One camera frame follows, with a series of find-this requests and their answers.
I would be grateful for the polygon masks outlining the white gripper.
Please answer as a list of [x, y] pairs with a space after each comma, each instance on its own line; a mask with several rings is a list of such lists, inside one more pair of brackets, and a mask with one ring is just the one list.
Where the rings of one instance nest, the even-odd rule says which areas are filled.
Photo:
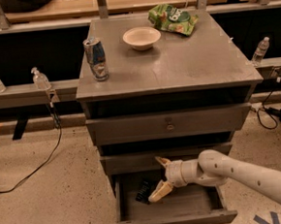
[[166, 169], [167, 181], [159, 181], [155, 190], [148, 197], [150, 203], [157, 203], [160, 199], [168, 196], [174, 187], [180, 188], [188, 184], [202, 182], [203, 171], [197, 159], [171, 161], [169, 158], [161, 156], [156, 156], [155, 159]]

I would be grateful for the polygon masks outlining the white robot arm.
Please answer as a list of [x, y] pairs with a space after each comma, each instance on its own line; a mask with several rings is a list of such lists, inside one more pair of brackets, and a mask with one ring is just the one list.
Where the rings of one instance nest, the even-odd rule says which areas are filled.
[[238, 161], [212, 149], [206, 149], [197, 159], [187, 161], [172, 161], [160, 156], [156, 156], [156, 160], [165, 168], [166, 180], [159, 181], [148, 197], [150, 203], [157, 203], [174, 188], [193, 183], [217, 187], [231, 178], [281, 205], [281, 171]]

